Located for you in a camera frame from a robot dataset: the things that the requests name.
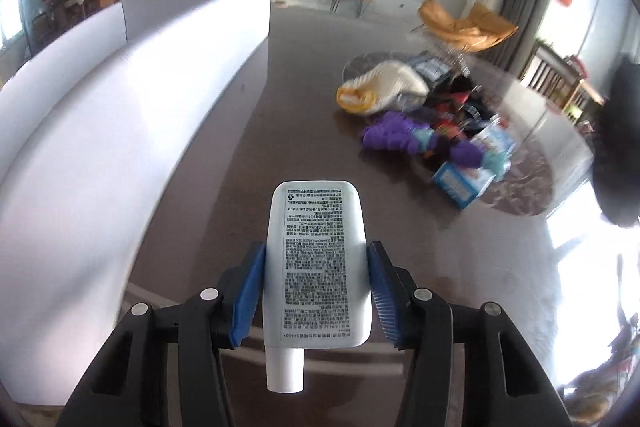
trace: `white bottle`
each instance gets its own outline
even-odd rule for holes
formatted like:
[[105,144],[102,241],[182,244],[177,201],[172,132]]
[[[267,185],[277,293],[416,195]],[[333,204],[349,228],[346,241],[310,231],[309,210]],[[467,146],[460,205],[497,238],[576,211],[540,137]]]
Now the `white bottle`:
[[304,350],[359,346],[371,330],[360,198],[348,182],[285,182],[271,200],[262,292],[267,388],[303,389]]

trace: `silver screw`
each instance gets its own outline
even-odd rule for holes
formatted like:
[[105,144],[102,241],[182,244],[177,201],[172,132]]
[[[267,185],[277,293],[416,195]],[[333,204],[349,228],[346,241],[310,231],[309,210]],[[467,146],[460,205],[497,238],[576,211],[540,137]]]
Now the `silver screw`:
[[433,297],[433,293],[431,293],[431,290],[428,290],[427,288],[418,288],[414,292],[414,297],[418,299],[418,301],[430,301]]
[[500,304],[496,304],[495,302],[487,302],[487,304],[484,305],[484,311],[489,315],[497,317],[497,315],[500,315],[502,313],[502,308],[500,308]]
[[144,302],[139,302],[138,304],[133,305],[133,307],[131,308],[131,314],[136,316],[144,315],[148,311],[148,309],[149,306],[147,306]]
[[215,288],[204,288],[204,290],[200,292],[200,298],[203,301],[212,301],[216,299],[218,295],[220,295],[220,292]]

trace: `orange chair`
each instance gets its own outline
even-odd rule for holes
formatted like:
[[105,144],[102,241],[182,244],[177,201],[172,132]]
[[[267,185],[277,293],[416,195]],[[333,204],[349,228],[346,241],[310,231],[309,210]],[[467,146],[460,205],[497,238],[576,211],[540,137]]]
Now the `orange chair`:
[[462,52],[479,52],[511,37],[517,26],[480,3],[465,19],[454,19],[436,0],[426,0],[418,9],[424,26],[437,38]]

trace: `window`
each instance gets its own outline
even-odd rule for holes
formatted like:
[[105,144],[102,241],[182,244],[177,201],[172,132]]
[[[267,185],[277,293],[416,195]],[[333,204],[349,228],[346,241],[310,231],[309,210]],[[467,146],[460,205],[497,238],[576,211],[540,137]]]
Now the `window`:
[[21,31],[20,0],[0,0],[0,47]]

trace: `purple plush toy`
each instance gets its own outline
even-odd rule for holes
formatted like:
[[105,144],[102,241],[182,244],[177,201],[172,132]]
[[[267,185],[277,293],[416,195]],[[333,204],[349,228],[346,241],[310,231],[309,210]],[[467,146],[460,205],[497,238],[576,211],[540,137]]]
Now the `purple plush toy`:
[[[428,124],[418,123],[401,112],[389,111],[378,123],[367,127],[362,135],[365,149],[404,151],[416,155],[447,149],[450,140],[437,134]],[[466,169],[482,166],[484,152],[468,140],[459,140],[449,148],[449,160]]]

